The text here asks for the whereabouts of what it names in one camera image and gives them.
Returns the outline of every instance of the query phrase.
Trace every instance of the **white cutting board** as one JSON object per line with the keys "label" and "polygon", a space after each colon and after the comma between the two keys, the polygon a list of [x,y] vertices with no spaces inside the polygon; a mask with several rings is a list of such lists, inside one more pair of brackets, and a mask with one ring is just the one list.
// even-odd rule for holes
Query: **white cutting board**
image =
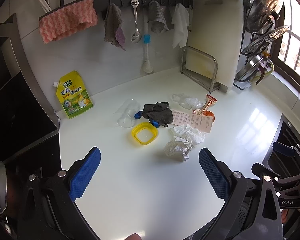
{"label": "white cutting board", "polygon": [[[216,81],[231,87],[240,55],[243,31],[242,0],[194,0],[192,31],[188,46],[216,58]],[[214,64],[205,56],[187,50],[186,68],[212,78]]]}

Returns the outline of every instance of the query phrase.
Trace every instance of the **metal cutting board stand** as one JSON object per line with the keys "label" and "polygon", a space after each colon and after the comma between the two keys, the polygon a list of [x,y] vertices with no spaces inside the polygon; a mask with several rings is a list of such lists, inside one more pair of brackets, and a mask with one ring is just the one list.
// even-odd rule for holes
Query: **metal cutting board stand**
{"label": "metal cutting board stand", "polygon": [[[189,69],[186,69],[186,56],[185,56],[185,52],[187,49],[193,50],[205,57],[210,58],[213,63],[214,63],[214,71],[213,71],[213,75],[212,75],[212,79],[205,77],[201,74],[198,74],[194,71],[191,71]],[[182,60],[181,60],[181,69],[180,69],[181,74],[186,75],[187,77],[191,78],[194,82],[198,83],[200,86],[204,87],[206,90],[209,91],[209,94],[211,94],[214,90],[220,89],[220,83],[216,82],[216,76],[217,76],[217,72],[218,72],[218,62],[215,59],[215,57],[211,56],[208,53],[205,53],[201,50],[195,49],[191,46],[185,46],[182,49]]]}

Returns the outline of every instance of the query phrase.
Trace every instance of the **metal spoon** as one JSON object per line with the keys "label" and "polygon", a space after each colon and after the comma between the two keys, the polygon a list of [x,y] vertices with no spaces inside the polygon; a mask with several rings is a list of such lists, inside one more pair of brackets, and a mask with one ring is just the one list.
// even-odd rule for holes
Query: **metal spoon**
{"label": "metal spoon", "polygon": [[141,40],[140,32],[138,31],[138,25],[137,25],[137,7],[139,5],[138,0],[132,0],[131,6],[134,8],[134,22],[136,25],[136,32],[132,35],[131,41],[133,43],[138,43]]}

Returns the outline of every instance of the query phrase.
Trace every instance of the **yellow seasoning pouch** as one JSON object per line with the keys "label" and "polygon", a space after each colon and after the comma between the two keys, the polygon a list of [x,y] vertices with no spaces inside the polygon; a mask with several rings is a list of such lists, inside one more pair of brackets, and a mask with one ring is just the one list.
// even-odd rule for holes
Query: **yellow seasoning pouch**
{"label": "yellow seasoning pouch", "polygon": [[93,107],[77,71],[71,71],[60,78],[59,83],[55,86],[58,87],[57,97],[70,119]]}

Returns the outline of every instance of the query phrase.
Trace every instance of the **white cloth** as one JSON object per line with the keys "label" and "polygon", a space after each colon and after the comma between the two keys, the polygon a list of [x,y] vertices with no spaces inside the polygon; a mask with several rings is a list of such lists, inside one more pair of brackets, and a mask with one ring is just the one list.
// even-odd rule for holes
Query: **white cloth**
{"label": "white cloth", "polygon": [[174,10],[172,17],[172,24],[174,25],[174,36],[172,47],[175,48],[178,44],[180,48],[186,46],[188,40],[188,26],[189,26],[189,13],[187,9],[178,3]]}

